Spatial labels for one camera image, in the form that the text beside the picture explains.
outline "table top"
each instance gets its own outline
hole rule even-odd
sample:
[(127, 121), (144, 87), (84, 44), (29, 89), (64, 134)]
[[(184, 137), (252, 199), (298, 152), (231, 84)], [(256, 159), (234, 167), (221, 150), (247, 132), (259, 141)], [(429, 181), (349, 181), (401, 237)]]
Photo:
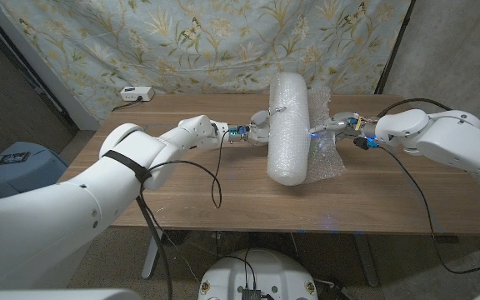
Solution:
[[(334, 95), (330, 113), (357, 112), (375, 116), (401, 100), (391, 95)], [(229, 124), (248, 123), (268, 108), (268, 95), (155, 95), (114, 112), (72, 162), (61, 180), (68, 180), (98, 160), (105, 137), (123, 123), (135, 123), (159, 136), (184, 118), (206, 114)], [(402, 105), (391, 113), (409, 109)], [(166, 229), (429, 234), (423, 202), (392, 157), (380, 149), (364, 151), (353, 141), (337, 143), (347, 171), (319, 182), (285, 187), (266, 174), (268, 147), (247, 142), (224, 145), (218, 179), (223, 205), (213, 206), (212, 178), (203, 170), (178, 164), (169, 180), (144, 197), (157, 221)], [(464, 171), (425, 157), (397, 154), (422, 188), (431, 208), (435, 231), (443, 234), (480, 234), (480, 187)], [(190, 150), (182, 159), (209, 170), (218, 164), (218, 149)], [(113, 226), (146, 226), (136, 202)]]

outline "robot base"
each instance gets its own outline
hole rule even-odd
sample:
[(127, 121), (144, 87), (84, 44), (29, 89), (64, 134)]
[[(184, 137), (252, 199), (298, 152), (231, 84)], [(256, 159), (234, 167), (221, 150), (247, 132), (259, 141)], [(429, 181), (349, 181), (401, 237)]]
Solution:
[(284, 254), (261, 248), (250, 249), (246, 259), (255, 272), (257, 291), (253, 291), (251, 269), (242, 261), (246, 251), (230, 255), (241, 260), (224, 257), (216, 262), (203, 276), (197, 299), (242, 300), (243, 292), (247, 292), (247, 270), (247, 285), (252, 294), (260, 291), (258, 295), (267, 299), (318, 300), (313, 278), (304, 267)]

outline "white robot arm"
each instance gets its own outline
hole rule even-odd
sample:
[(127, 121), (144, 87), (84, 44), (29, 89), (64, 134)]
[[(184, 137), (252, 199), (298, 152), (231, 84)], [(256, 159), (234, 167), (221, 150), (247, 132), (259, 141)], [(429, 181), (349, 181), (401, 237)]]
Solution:
[[(109, 151), (149, 169), (190, 147), (216, 147), (228, 125), (206, 116), (183, 120), (160, 137), (124, 124), (105, 140), (99, 160), (76, 177), (0, 199), (0, 288), (30, 288), (42, 274), (94, 239), (137, 197), (141, 183)], [(158, 167), (145, 188), (160, 188), (173, 164)]]
[[(366, 138), (369, 145), (402, 145), (405, 153), (480, 175), (480, 120), (468, 112), (451, 110), (426, 114), (411, 109), (393, 115), (359, 117), (341, 112), (311, 133), (332, 130), (337, 140)], [(368, 143), (356, 144), (368, 149)]]

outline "floral backdrop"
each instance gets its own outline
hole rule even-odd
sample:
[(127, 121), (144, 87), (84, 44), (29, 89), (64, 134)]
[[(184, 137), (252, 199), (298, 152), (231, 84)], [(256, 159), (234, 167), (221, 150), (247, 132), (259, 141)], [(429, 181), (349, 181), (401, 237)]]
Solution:
[(0, 0), (100, 122), (125, 86), (263, 93), (280, 71), (308, 88), (372, 93), (410, 0)]

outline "power strip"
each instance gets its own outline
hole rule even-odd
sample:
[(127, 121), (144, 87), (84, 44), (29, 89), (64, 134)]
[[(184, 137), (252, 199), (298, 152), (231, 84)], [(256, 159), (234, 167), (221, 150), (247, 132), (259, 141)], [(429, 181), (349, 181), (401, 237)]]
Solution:
[(149, 101), (155, 95), (152, 87), (124, 87), (120, 92), (123, 101), (136, 101), (142, 96), (142, 101)]

